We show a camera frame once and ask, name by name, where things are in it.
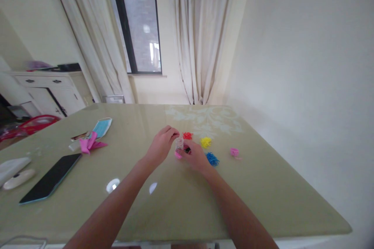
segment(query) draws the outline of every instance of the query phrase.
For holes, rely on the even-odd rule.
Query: finger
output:
[[[188,139],[184,139],[183,144],[190,147],[191,150],[193,149],[195,145],[197,145],[194,141],[188,140]]]
[[[165,132],[167,132],[169,129],[171,129],[171,126],[167,125],[166,127],[164,127],[163,129],[161,129],[159,131],[159,134],[164,134]]]
[[[176,152],[180,154],[182,158],[188,158],[190,156],[189,154],[186,154],[186,152],[181,149],[177,149]]]
[[[174,134],[174,135],[171,137],[169,143],[172,144],[173,141],[174,141],[175,139],[177,139],[178,137],[179,137],[179,134]]]
[[[168,138],[171,138],[174,134],[178,134],[179,137],[179,131],[175,128],[170,128],[167,132],[165,132]]]

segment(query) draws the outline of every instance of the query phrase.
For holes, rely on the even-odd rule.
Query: white cabinet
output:
[[[43,114],[64,117],[58,105],[46,88],[27,88],[28,93],[35,100]]]
[[[11,72],[42,114],[67,117],[93,103],[82,72]]]
[[[68,116],[86,107],[72,88],[53,87],[49,89],[61,105],[62,111]]]

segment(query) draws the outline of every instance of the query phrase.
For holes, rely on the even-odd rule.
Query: cabinet drawer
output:
[[[17,81],[25,87],[47,87],[47,83],[44,77],[34,76],[15,76]]]
[[[70,79],[58,76],[15,76],[17,81],[25,87],[32,88],[48,88],[52,86],[72,86]]]
[[[48,86],[72,86],[67,77],[43,77],[48,81]]]

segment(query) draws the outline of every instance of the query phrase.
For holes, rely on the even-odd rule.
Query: hand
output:
[[[187,160],[193,169],[197,170],[203,175],[214,169],[210,165],[202,147],[199,144],[187,139],[184,139],[183,143],[184,146],[188,146],[191,149],[191,152],[186,154],[185,151],[178,149],[177,153]]]
[[[153,138],[144,158],[154,164],[155,167],[159,166],[166,159],[173,141],[178,137],[178,130],[169,125],[164,127]]]

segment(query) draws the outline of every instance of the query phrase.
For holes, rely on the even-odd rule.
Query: white cloth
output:
[[[61,2],[85,59],[83,73],[92,77],[101,96],[123,95],[126,103],[134,103],[110,0]]]
[[[231,0],[171,0],[179,65],[190,104],[206,104],[218,72]]]

